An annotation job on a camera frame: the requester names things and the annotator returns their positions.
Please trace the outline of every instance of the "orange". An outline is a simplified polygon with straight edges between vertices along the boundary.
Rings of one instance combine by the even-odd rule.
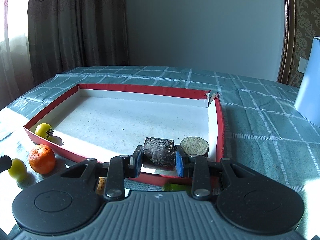
[[[56,157],[47,145],[39,144],[29,152],[28,157],[31,168],[39,174],[47,174],[56,165]]]

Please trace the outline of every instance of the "wall switch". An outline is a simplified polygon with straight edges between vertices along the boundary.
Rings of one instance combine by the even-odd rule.
[[[298,71],[304,73],[306,71],[307,65],[308,60],[303,57],[300,57]]]

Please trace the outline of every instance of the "metal screw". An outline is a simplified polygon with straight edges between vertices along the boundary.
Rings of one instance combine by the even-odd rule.
[[[120,197],[121,195],[122,195],[122,191],[116,188],[112,188],[107,191],[108,197]]]
[[[205,188],[199,188],[195,190],[195,195],[197,197],[206,197],[210,195],[210,191]]]

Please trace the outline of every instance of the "yellow fruit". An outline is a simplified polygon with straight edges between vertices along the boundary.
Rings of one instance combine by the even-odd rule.
[[[17,181],[24,180],[28,176],[27,167],[20,159],[13,159],[11,168],[8,169],[9,175]]]

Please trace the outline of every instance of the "wallpaper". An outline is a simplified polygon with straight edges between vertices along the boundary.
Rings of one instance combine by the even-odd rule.
[[[296,42],[289,85],[300,87],[300,57],[309,59],[313,37],[320,36],[320,0],[296,0]]]

